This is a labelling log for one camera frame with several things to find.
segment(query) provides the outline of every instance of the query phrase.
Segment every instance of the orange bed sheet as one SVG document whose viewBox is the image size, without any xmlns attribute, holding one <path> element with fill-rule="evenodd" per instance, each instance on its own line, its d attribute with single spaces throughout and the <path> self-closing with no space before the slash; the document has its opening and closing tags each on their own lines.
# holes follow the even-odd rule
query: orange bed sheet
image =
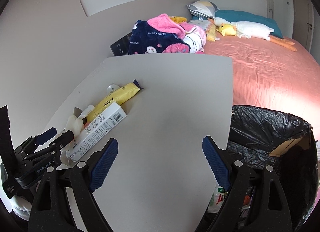
<svg viewBox="0 0 320 232">
<path fill-rule="evenodd" d="M 217 33 L 206 54 L 233 60 L 233 104 L 253 105 L 303 118 L 320 140 L 320 66 L 298 42 L 296 52 L 257 38 Z"/>
</svg>

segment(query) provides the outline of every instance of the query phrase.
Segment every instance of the white tabletop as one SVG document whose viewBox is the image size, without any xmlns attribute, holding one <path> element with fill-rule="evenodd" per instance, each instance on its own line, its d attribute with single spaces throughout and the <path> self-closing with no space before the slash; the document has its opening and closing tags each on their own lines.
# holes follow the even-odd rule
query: white tabletop
<svg viewBox="0 0 320 232">
<path fill-rule="evenodd" d="M 216 184 L 202 139 L 211 135 L 218 147 L 227 146 L 231 58 L 195 54 L 108 58 L 69 95 L 47 128 L 61 131 L 74 107 L 96 105 L 110 84 L 123 86 L 134 79 L 144 90 L 122 105 L 128 116 L 81 158 L 87 160 L 111 137 L 118 140 L 118 156 L 93 195 L 115 232 L 194 231 Z M 74 218 L 85 230 L 81 218 Z"/>
</svg>

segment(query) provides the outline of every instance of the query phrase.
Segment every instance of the power outlet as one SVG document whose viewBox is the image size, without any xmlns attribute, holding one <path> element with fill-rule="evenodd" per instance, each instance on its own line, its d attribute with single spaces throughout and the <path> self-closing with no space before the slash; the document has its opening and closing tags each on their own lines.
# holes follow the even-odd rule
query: power outlet
<svg viewBox="0 0 320 232">
<path fill-rule="evenodd" d="M 127 55 L 129 51 L 130 37 L 131 33 L 125 35 L 110 46 L 114 56 Z"/>
</svg>

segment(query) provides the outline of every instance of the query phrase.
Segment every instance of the green label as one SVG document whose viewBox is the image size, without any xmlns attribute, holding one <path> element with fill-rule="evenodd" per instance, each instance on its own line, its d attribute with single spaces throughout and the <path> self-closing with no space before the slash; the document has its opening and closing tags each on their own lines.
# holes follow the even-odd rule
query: green label
<svg viewBox="0 0 320 232">
<path fill-rule="evenodd" d="M 220 193 L 225 193 L 226 191 L 225 191 L 224 188 L 218 188 L 218 192 L 220 192 Z"/>
</svg>

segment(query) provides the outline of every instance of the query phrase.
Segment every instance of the trash can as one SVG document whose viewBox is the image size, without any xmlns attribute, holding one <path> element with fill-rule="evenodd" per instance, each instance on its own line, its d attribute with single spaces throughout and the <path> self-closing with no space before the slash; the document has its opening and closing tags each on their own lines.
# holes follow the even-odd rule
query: trash can
<svg viewBox="0 0 320 232">
<path fill-rule="evenodd" d="M 248 167 L 273 166 L 287 198 L 293 231 L 298 231 L 313 209 L 318 190 L 312 126 L 292 114 L 235 105 L 227 151 Z"/>
</svg>

